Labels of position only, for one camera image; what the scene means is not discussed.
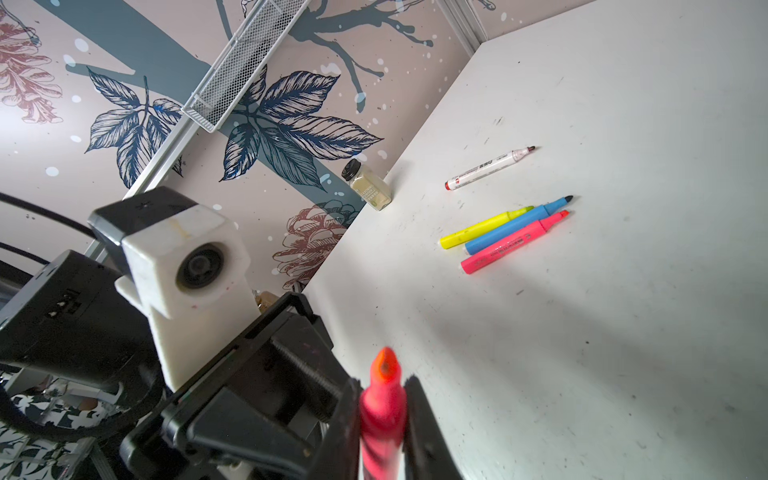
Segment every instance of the white mesh tray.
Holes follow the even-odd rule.
[[[182,111],[206,131],[221,128],[310,0],[258,0]]]

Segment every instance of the orange marker tip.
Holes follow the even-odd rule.
[[[400,364],[397,362],[395,352],[388,346],[384,347],[376,359],[373,360],[371,377],[375,376],[380,382],[388,382],[397,375]]]

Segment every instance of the camera lens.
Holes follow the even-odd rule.
[[[218,247],[206,243],[187,255],[179,267],[176,281],[189,289],[203,288],[213,282],[224,266],[224,255]]]

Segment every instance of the white marker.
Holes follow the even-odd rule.
[[[446,190],[456,190],[459,187],[464,187],[466,184],[470,184],[475,180],[480,180],[483,177],[487,177],[493,172],[499,171],[502,168],[509,167],[520,161],[525,155],[528,155],[536,147],[522,148],[521,150],[513,150],[507,152],[500,157],[496,157],[493,160],[485,162],[483,165],[478,165],[471,170],[467,170],[457,177],[453,177],[451,180],[445,182]]]

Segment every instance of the pine cone illustration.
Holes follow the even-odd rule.
[[[10,107],[26,111],[30,124],[58,123],[53,104],[44,97],[61,97],[61,88],[50,83],[54,77],[37,65],[51,63],[37,55],[40,38],[3,8],[0,2],[0,96]]]
[[[272,255],[280,262],[277,269],[291,277],[283,285],[285,290],[296,280],[310,281],[355,217],[355,207],[331,200],[305,208],[288,219],[288,235],[283,239],[287,250]]]

